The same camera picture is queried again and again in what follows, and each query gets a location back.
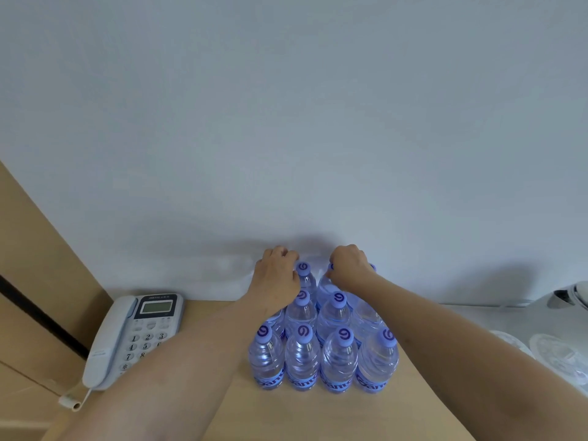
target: gray wall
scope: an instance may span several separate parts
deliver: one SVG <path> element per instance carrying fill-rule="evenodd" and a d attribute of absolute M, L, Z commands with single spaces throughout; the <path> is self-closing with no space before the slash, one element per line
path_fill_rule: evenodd
<path fill-rule="evenodd" d="M 0 159 L 96 278 L 356 243 L 439 301 L 588 278 L 588 0 L 0 0 Z"/>

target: hand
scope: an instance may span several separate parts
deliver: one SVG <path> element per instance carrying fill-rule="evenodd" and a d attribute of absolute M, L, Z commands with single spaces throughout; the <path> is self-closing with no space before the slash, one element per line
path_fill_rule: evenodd
<path fill-rule="evenodd" d="M 342 291 L 353 293 L 365 277 L 378 275 L 368 263 L 368 258 L 355 244 L 337 246 L 331 254 L 333 270 L 326 275 Z"/>
<path fill-rule="evenodd" d="M 276 246 L 266 249 L 262 259 L 255 263 L 254 277 L 245 296 L 265 308 L 266 319 L 292 303 L 300 292 L 300 277 L 294 270 L 298 259 L 298 252 Z"/>

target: telephone screen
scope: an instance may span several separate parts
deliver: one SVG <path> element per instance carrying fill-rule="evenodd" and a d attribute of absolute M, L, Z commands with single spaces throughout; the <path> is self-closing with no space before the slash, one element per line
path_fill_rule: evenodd
<path fill-rule="evenodd" d="M 141 309 L 141 314 L 169 312 L 172 309 L 172 303 L 173 301 L 171 300 L 167 302 L 145 302 Z"/>

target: white telephone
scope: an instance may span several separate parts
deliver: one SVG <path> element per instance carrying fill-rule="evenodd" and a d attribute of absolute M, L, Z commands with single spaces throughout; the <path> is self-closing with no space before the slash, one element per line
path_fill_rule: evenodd
<path fill-rule="evenodd" d="M 177 333 L 183 303 L 179 294 L 116 299 L 92 343 L 82 383 L 91 390 L 106 390 L 147 353 Z"/>

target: person's left arm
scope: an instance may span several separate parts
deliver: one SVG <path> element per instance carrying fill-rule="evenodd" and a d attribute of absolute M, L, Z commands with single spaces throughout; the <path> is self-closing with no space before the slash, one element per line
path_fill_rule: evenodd
<path fill-rule="evenodd" d="M 147 355 L 62 441 L 200 439 L 259 326 L 298 294 L 297 259 L 282 246 L 267 249 L 245 296 Z"/>

